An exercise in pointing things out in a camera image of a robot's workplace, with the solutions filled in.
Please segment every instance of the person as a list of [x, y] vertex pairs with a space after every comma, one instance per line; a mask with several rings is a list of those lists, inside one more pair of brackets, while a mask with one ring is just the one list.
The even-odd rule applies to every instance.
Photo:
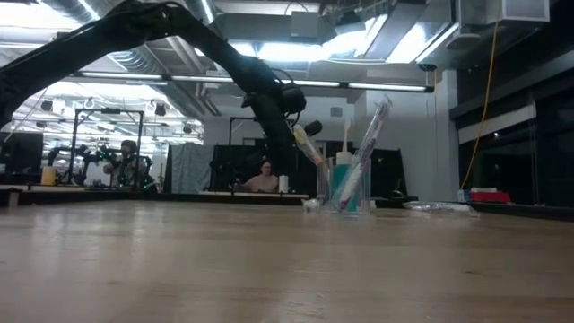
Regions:
[[[124, 140], [121, 143], [122, 155], [117, 162], [111, 162], [104, 166], [105, 174], [112, 176], [111, 186], [118, 188], [120, 184], [125, 186], [134, 185], [135, 177], [135, 158], [137, 152], [137, 144], [133, 140]], [[140, 160], [138, 165], [138, 182], [144, 178], [145, 175], [145, 162]]]
[[251, 178], [243, 184], [242, 187], [248, 188], [252, 192], [274, 192], [279, 185], [279, 180], [276, 176], [271, 174], [271, 162], [264, 161], [260, 170], [261, 175]]

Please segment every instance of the red object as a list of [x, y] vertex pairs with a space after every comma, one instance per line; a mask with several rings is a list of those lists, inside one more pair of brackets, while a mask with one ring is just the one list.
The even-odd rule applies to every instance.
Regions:
[[496, 202], [496, 203], [511, 203], [509, 193], [494, 192], [494, 193], [470, 193], [470, 200], [473, 202]]

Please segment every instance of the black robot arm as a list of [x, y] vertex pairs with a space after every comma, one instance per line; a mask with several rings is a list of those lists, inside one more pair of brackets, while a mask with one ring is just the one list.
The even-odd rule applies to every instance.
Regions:
[[286, 112], [300, 112], [306, 101], [293, 83], [283, 84], [263, 61], [242, 56], [225, 40], [175, 2], [160, 4], [126, 0], [104, 18], [55, 39], [0, 68], [0, 122], [34, 93], [79, 71], [105, 55], [129, 50], [146, 41], [180, 36], [223, 67], [247, 94], [250, 106], [265, 132], [275, 163], [294, 138]]

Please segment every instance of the gray curtain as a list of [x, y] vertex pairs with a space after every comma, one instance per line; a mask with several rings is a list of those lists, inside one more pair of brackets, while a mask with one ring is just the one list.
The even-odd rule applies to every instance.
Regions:
[[193, 143], [171, 147], [171, 193], [197, 194], [209, 187], [214, 147]]

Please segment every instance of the table surface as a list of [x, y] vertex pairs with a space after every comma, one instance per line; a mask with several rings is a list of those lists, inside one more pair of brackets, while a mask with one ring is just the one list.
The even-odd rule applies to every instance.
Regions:
[[574, 225], [101, 202], [0, 211], [0, 321], [573, 322]]

